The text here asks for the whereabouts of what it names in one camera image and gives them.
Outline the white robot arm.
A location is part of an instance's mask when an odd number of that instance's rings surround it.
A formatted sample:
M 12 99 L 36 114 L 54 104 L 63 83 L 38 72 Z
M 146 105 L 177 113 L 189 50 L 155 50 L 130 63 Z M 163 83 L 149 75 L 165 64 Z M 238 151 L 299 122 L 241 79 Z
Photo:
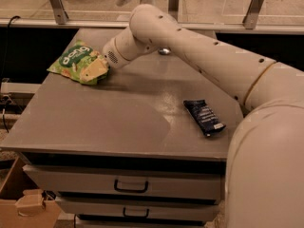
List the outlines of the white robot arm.
M 225 178 L 226 228 L 304 228 L 304 74 L 251 51 L 182 28 L 143 4 L 104 45 L 114 67 L 167 47 L 244 105 L 230 142 Z

